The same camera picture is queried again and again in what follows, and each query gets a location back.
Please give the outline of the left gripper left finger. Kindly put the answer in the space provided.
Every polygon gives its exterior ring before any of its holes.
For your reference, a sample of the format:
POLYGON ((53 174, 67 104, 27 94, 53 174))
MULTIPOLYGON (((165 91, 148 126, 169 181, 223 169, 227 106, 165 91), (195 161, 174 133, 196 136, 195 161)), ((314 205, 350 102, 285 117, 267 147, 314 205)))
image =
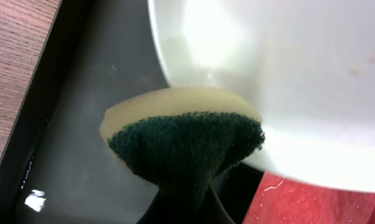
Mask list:
POLYGON ((174 218, 174 210, 169 198, 159 190, 147 211, 136 224, 172 224, 174 218))

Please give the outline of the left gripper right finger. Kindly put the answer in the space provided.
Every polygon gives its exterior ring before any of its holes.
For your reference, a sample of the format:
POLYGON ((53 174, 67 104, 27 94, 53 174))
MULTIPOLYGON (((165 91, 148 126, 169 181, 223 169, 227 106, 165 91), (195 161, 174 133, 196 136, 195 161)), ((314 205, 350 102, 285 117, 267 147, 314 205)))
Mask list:
POLYGON ((212 187, 208 188, 202 207, 199 210, 199 223, 235 224, 212 187))

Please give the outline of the white plate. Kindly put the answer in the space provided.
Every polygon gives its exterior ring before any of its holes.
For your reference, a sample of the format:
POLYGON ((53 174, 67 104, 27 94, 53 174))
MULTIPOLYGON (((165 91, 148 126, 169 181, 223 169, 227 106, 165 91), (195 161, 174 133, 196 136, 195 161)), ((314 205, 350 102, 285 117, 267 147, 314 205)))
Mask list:
POLYGON ((148 2, 171 86, 238 93, 260 113, 251 166, 375 192, 375 0, 148 2))

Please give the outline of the green yellow sponge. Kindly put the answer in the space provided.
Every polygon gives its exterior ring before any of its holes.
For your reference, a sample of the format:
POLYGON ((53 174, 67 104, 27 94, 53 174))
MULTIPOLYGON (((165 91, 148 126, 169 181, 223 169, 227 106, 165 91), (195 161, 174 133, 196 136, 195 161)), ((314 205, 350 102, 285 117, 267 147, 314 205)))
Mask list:
POLYGON ((202 205, 216 177, 265 141, 262 118, 248 101, 206 86, 122 101, 106 110, 100 134, 134 175, 190 210, 202 205))

